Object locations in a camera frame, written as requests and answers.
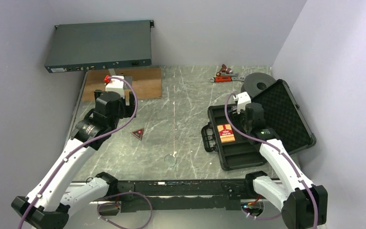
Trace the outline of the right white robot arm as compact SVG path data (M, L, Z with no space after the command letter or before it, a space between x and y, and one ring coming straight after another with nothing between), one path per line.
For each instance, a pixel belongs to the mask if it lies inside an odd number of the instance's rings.
M245 120L247 133L240 131L231 121L228 106L224 114L232 129L258 146L264 157L278 175L282 184L276 184L268 175L254 172L247 176L244 193L249 198L258 195L266 198L279 211L289 229L316 229L327 222L328 192L322 185L315 185L294 163L276 131L265 124L260 104L248 103L240 112Z

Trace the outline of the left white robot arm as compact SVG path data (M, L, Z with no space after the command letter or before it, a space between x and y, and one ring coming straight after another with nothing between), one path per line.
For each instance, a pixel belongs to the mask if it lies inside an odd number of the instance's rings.
M114 199L119 193L118 179L98 173L90 182L66 192L82 166L112 134L128 125L137 113L137 95L126 100L114 91L96 90L95 107L80 120L54 165L26 196L17 196L11 207L21 217L18 228L27 222L36 229L62 229L69 218L90 202Z

